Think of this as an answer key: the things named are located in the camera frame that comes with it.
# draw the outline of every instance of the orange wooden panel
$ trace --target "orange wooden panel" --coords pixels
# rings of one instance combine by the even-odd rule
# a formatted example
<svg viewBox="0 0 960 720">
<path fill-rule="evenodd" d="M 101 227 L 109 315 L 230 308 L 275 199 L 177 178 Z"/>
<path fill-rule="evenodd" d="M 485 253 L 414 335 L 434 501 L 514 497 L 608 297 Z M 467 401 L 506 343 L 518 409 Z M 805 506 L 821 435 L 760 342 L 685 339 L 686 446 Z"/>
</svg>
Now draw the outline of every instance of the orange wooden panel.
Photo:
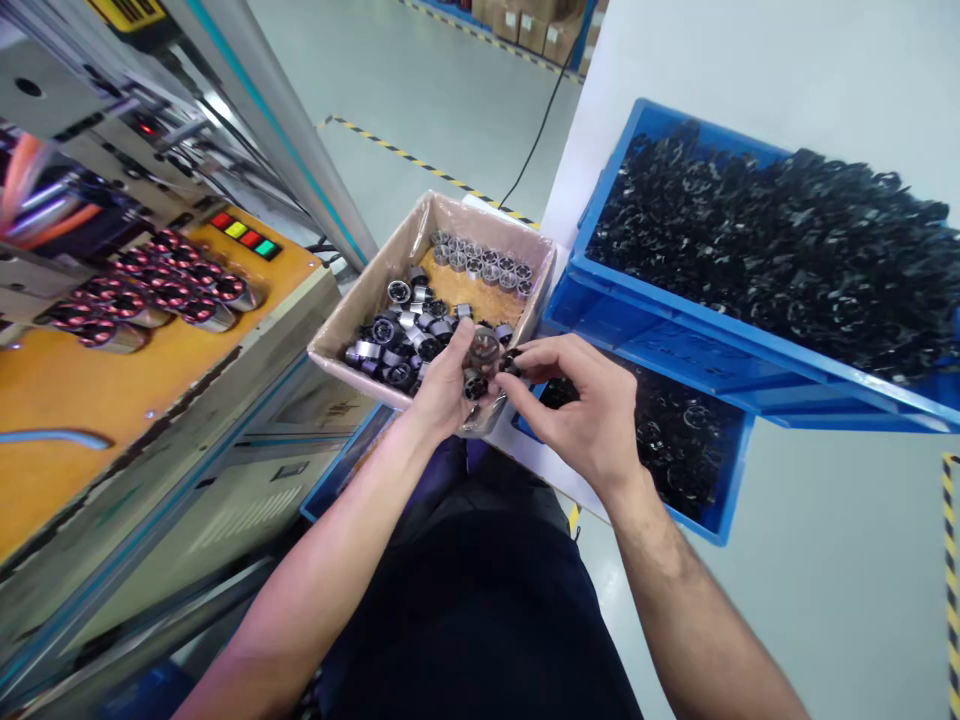
<svg viewBox="0 0 960 720">
<path fill-rule="evenodd" d="M 267 262 L 212 225 L 188 233 L 212 256 L 225 256 L 268 288 L 266 303 L 244 314 L 229 331 L 208 333 L 175 319 L 155 330 L 140 351 L 112 355 L 83 348 L 66 333 L 37 329 L 24 336 L 19 350 L 0 352 L 0 432 L 89 430 L 114 443 L 100 451 L 65 441 L 0 445 L 0 562 L 106 470 L 319 267 L 313 255 L 259 220 L 238 209 L 229 212 L 284 248 Z"/>
</svg>

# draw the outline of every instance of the hand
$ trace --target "hand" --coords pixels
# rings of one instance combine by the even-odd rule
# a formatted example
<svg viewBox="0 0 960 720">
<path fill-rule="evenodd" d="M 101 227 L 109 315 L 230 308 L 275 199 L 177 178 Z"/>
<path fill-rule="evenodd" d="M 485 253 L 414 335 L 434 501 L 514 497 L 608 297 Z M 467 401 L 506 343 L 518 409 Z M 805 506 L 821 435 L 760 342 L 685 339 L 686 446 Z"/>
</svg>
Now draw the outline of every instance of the hand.
<svg viewBox="0 0 960 720">
<path fill-rule="evenodd" d="M 476 405 L 463 396 L 463 360 L 473 343 L 475 327 L 469 318 L 460 321 L 450 344 L 430 363 L 413 405 L 405 413 L 416 416 L 437 444 L 459 430 Z M 497 392 L 491 384 L 480 404 L 492 402 Z"/>
<path fill-rule="evenodd" d="M 537 437 L 580 473 L 605 505 L 638 481 L 652 483 L 637 455 L 633 373 L 577 335 L 533 340 L 520 349 L 523 354 L 515 362 L 531 381 L 568 377 L 580 393 L 578 401 L 551 410 L 520 378 L 497 375 L 497 383 Z"/>
</svg>

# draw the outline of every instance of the plastic bag liner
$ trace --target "plastic bag liner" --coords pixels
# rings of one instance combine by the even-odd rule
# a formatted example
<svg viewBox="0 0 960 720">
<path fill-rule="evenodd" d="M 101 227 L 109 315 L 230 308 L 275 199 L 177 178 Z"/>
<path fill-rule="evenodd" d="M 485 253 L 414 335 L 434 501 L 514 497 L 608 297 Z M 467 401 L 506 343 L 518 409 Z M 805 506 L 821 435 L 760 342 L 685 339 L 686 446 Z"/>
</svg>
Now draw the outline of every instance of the plastic bag liner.
<svg viewBox="0 0 960 720">
<path fill-rule="evenodd" d="M 397 279 L 407 280 L 410 267 L 419 265 L 424 255 L 432 252 L 430 235 L 437 229 L 501 253 L 512 252 L 518 261 L 527 263 L 533 269 L 533 293 L 527 298 L 509 347 L 525 342 L 533 334 L 550 287 L 556 261 L 551 240 L 496 213 L 464 205 L 433 191 L 425 193 L 390 236 L 387 244 L 364 268 L 360 279 L 340 301 L 307 348 L 310 357 L 324 372 L 395 410 L 406 410 L 413 398 L 349 367 L 342 360 L 343 353 L 356 340 L 357 328 L 370 322 L 374 315 L 389 305 L 387 283 Z M 480 280 L 473 282 L 483 285 Z M 469 295 L 442 299 L 451 304 L 451 309 L 455 302 L 470 302 Z M 486 408 L 476 408 L 457 434 L 463 437 L 486 435 L 493 429 L 505 404 L 506 398 L 501 396 Z"/>
</svg>

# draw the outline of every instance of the industrial machine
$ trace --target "industrial machine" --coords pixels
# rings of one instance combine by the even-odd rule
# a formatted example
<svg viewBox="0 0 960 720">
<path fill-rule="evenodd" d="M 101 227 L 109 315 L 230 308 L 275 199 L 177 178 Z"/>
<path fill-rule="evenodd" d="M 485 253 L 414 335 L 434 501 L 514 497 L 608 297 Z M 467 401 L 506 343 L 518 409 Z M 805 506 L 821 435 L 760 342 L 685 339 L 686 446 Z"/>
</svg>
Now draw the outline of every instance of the industrial machine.
<svg viewBox="0 0 960 720">
<path fill-rule="evenodd" d="M 376 247 L 245 5 L 5 3 L 0 116 L 0 716 L 58 717 L 269 574 Z"/>
</svg>

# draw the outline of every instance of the gray floor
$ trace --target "gray floor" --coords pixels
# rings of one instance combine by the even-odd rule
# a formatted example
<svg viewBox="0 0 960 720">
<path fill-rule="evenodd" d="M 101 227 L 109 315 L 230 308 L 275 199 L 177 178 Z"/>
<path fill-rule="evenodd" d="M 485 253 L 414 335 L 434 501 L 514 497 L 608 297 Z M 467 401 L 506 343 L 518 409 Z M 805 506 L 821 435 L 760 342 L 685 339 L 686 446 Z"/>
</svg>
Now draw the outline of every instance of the gray floor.
<svg viewBox="0 0 960 720">
<path fill-rule="evenodd" d="M 316 121 L 335 114 L 497 199 L 555 76 L 395 0 L 255 0 Z M 579 97 L 564 81 L 508 205 L 539 220 Z M 346 128 L 320 131 L 378 243 L 448 183 Z M 727 548 L 691 538 L 814 717 L 947 715 L 940 456 L 956 437 L 788 431 L 758 421 Z M 612 530 L 580 549 L 649 720 L 672 717 Z"/>
<path fill-rule="evenodd" d="M 502 199 L 557 76 L 396 0 L 254 0 L 251 6 L 307 113 L 338 115 Z M 563 80 L 508 206 L 539 220 L 580 85 Z M 377 243 L 427 189 L 462 191 L 331 123 L 320 131 Z"/>
</svg>

